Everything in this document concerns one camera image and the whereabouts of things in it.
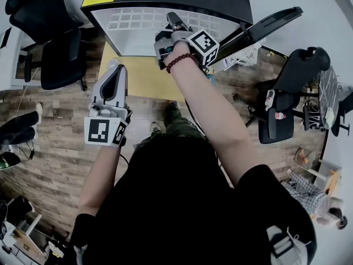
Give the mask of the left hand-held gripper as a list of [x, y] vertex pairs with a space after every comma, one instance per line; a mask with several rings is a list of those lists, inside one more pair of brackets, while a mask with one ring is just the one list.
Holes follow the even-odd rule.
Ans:
[[86, 144], [123, 147], [132, 110], [126, 109], [127, 69], [124, 65], [107, 70], [93, 87], [88, 116], [84, 118]]

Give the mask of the person's right hand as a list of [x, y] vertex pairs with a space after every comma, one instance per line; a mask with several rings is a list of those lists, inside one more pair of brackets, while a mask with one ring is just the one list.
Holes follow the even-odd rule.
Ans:
[[182, 61], [194, 62], [194, 58], [191, 56], [188, 43], [180, 41], [174, 45], [173, 51], [165, 58], [164, 63], [166, 65], [173, 62], [180, 64]]

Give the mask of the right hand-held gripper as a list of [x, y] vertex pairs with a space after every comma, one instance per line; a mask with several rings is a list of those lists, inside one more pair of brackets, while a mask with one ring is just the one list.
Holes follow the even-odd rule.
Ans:
[[166, 29], [171, 29], [173, 32], [161, 31], [154, 43], [158, 66], [161, 70], [166, 68], [164, 59], [172, 53], [174, 45], [178, 42], [189, 45], [190, 52], [195, 55], [201, 66], [209, 66], [216, 59], [220, 45], [208, 32], [204, 29], [192, 31], [192, 28], [188, 27], [175, 12], [167, 13], [167, 21]]

